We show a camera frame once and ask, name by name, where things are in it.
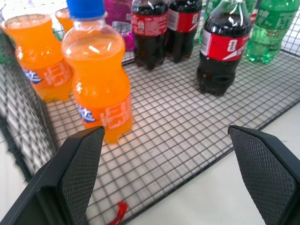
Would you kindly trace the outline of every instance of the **bottle cap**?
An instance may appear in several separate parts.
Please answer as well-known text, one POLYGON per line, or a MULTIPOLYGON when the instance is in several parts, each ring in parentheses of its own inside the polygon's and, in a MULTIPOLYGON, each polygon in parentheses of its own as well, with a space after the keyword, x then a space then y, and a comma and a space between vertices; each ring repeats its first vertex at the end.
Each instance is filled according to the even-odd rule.
POLYGON ((67 0, 70 16, 77 19, 101 17, 105 14, 103 0, 67 0))

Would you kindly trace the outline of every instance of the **green soda bottle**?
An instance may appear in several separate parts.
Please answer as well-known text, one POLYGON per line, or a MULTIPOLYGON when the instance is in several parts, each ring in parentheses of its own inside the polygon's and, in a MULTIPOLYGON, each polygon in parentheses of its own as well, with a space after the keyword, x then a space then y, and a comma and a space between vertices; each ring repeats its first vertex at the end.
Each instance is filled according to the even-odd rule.
POLYGON ((298 11, 300 0, 262 0, 252 38, 247 46, 250 61, 269 63, 279 53, 281 43, 298 11))
MULTIPOLYGON (((215 8, 220 4, 221 1, 222 0, 207 0, 206 1, 204 21, 207 20, 207 18, 210 16, 212 11, 215 10, 215 8)), ((246 7, 247 7, 247 10, 248 10, 248 13, 250 16, 252 15, 252 13, 254 11, 256 3, 257 3, 257 0, 246 0, 246 7)), ((204 29, 204 27, 202 27, 201 31, 200 31, 200 36, 199 36, 200 44, 202 42, 203 29, 204 29)))

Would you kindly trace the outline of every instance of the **wire mesh shelf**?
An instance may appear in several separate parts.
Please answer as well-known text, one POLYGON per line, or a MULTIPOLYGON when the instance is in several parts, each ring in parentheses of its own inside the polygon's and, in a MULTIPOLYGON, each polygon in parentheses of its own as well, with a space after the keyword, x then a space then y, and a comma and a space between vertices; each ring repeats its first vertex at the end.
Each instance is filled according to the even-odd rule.
MULTIPOLYGON (((51 17, 56 37, 62 38, 61 25, 53 13, 51 17)), ((202 25, 203 11, 199 28, 202 25)), ((178 64, 166 59, 149 72, 130 63, 133 52, 126 52, 123 63, 131 82, 134 124, 118 144, 102 147, 87 209, 91 225, 111 222, 121 200, 129 205, 127 222, 216 163, 233 150, 229 125, 262 129, 300 102, 299 11, 281 53, 268 65, 242 59, 234 84, 222 97, 198 90, 199 28, 191 58, 178 64)), ((0 38, 5 40, 0 42, 0 128, 7 142, 14 141, 11 152, 19 153, 20 163, 33 175, 84 126, 73 96, 45 105, 38 99, 8 37, 0 33, 0 38)))

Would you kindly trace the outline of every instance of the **cola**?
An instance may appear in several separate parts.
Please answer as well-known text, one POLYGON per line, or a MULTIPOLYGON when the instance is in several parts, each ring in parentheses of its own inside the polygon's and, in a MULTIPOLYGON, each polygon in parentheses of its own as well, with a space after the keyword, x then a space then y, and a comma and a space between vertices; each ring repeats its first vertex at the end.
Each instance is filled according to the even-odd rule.
POLYGON ((204 24, 197 80, 201 93, 225 94, 251 30, 245 0, 223 0, 204 24))
POLYGON ((201 0, 170 1, 165 50, 175 63, 192 54, 201 7, 201 0))
POLYGON ((164 63, 167 11, 165 0, 133 0, 131 23, 138 66, 153 70, 164 63))

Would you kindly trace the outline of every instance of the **orange soda bottle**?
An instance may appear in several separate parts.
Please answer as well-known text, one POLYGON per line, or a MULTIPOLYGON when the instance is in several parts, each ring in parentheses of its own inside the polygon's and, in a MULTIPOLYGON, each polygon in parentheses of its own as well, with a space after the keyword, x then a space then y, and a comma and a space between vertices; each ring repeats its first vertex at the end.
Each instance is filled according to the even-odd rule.
POLYGON ((73 72, 52 32, 50 16, 15 16, 3 21, 1 28, 14 40, 16 57, 41 99, 68 100, 73 72))
POLYGON ((73 94, 86 128, 105 127, 104 139, 116 143, 133 123, 130 82, 122 67, 125 42, 105 23, 102 0, 68 0, 73 28, 62 40, 74 70, 73 94))
POLYGON ((73 27, 73 22, 70 19, 70 13, 68 8, 62 8, 55 12, 55 17, 61 23, 65 30, 65 34, 73 27))

